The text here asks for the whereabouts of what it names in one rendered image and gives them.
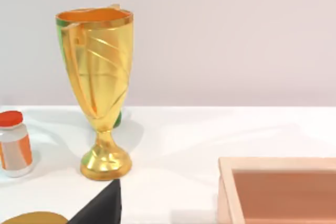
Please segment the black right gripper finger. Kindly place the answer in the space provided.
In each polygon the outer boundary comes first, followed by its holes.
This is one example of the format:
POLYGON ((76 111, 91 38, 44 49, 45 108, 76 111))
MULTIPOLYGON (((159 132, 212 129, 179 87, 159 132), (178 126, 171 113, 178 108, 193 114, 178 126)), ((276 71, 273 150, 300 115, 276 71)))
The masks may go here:
POLYGON ((121 184, 119 179, 114 179, 67 224, 121 224, 121 216, 121 184))

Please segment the round gold-brown disc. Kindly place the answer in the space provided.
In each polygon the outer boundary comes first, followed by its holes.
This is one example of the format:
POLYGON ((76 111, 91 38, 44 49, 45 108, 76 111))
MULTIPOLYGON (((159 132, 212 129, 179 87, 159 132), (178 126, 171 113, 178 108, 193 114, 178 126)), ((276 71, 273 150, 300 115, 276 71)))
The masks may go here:
POLYGON ((67 224, 68 220, 57 213, 35 211, 11 217, 1 224, 67 224))

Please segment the green object behind trophy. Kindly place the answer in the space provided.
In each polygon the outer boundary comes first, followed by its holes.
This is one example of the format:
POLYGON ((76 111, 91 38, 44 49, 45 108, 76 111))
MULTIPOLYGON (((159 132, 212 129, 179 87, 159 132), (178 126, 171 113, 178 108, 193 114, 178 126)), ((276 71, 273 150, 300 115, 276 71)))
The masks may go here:
POLYGON ((116 127, 118 127, 121 124, 121 120, 122 120, 122 112, 119 112, 119 115, 114 123, 113 128, 115 129, 116 127))

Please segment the white jar with red lid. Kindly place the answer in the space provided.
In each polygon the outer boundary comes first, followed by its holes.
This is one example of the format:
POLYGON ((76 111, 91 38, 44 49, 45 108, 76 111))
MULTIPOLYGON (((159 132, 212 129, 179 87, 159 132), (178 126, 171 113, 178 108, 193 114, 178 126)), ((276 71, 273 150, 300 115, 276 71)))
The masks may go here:
POLYGON ((27 127, 19 111, 0 112, 0 163, 9 177, 21 177, 33 167, 27 127))

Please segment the gold trophy cup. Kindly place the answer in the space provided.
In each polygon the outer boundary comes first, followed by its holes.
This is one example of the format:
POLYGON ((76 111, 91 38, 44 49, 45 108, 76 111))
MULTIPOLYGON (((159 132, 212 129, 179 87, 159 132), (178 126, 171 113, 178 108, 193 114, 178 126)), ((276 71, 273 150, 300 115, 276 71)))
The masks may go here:
POLYGON ((92 180, 120 178, 132 161, 114 142, 112 131, 129 87, 134 15, 114 4, 63 11, 55 19, 72 90, 96 133, 80 171, 92 180))

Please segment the shallow salmon-coloured box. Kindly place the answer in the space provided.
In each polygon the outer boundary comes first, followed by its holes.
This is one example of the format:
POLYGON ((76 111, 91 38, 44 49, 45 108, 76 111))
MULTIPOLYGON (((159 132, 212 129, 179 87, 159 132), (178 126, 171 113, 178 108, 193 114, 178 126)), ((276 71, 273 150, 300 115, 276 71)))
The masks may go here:
POLYGON ((336 158, 221 157, 218 224, 336 224, 336 158))

